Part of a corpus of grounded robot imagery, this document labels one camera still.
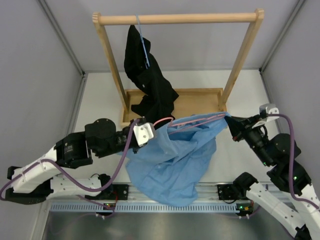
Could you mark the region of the pink plastic hanger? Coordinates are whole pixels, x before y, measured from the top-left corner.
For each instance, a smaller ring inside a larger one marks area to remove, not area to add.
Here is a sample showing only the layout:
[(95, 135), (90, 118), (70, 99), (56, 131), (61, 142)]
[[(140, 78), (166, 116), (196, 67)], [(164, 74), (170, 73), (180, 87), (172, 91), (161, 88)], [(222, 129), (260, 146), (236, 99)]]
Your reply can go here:
[(159, 125), (161, 122), (170, 120), (170, 122), (167, 124), (169, 128), (176, 128), (176, 131), (174, 133), (180, 132), (183, 130), (183, 127), (187, 127), (186, 129), (189, 128), (194, 128), (201, 126), (203, 124), (211, 123), (220, 119), (223, 119), (224, 117), (229, 117), (230, 115), (226, 112), (218, 112), (213, 114), (210, 117), (198, 117), (197, 115), (192, 116), (195, 117), (195, 119), (188, 120), (188, 121), (183, 121), (183, 122), (177, 122), (178, 120), (174, 120), (172, 117), (165, 117), (162, 118), (158, 121), (156, 121), (153, 126), (156, 127)]

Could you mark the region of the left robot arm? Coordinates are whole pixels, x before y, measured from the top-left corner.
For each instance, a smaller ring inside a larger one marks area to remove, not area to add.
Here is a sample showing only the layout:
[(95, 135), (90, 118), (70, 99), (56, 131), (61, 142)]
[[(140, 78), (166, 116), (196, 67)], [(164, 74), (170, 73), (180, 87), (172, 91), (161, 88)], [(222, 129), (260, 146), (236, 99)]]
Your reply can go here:
[(86, 200), (108, 200), (114, 194), (113, 181), (124, 162), (121, 158), (112, 176), (105, 173), (76, 180), (67, 169), (76, 170), (93, 164), (93, 157), (103, 158), (117, 153), (126, 156), (143, 146), (137, 139), (142, 119), (131, 121), (117, 131), (115, 123), (100, 118), (87, 124), (84, 131), (70, 133), (47, 153), (25, 167), (11, 166), (9, 182), (1, 189), (2, 201), (34, 205), (56, 197), (81, 196)]

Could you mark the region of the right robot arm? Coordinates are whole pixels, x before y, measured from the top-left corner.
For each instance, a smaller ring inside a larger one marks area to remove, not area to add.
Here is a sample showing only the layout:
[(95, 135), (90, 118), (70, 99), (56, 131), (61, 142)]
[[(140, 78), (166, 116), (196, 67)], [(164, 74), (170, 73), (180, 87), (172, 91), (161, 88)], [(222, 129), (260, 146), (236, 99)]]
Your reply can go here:
[[(272, 139), (264, 121), (271, 117), (286, 119), (289, 133), (279, 133)], [(293, 204), (290, 208), (272, 195), (255, 177), (244, 172), (232, 183), (238, 199), (247, 198), (272, 215), (295, 240), (320, 238), (320, 199), (305, 168), (296, 161), (301, 154), (295, 142), (290, 118), (279, 113), (261, 113), (248, 118), (225, 116), (232, 139), (245, 141), (266, 167), (267, 176)]]

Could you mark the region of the light blue shirt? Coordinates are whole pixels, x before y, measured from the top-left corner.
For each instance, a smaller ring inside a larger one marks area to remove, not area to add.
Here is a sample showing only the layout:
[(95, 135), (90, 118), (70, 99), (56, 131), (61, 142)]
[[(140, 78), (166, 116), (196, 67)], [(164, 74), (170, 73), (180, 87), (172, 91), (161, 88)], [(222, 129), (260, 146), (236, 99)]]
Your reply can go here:
[[(197, 114), (199, 118), (215, 113)], [(176, 119), (190, 121), (196, 117)], [(161, 204), (185, 207), (198, 198), (196, 185), (207, 172), (217, 150), (216, 137), (227, 128), (225, 118), (175, 132), (168, 123), (156, 130), (156, 137), (136, 154), (129, 150), (125, 165), (131, 183)]]

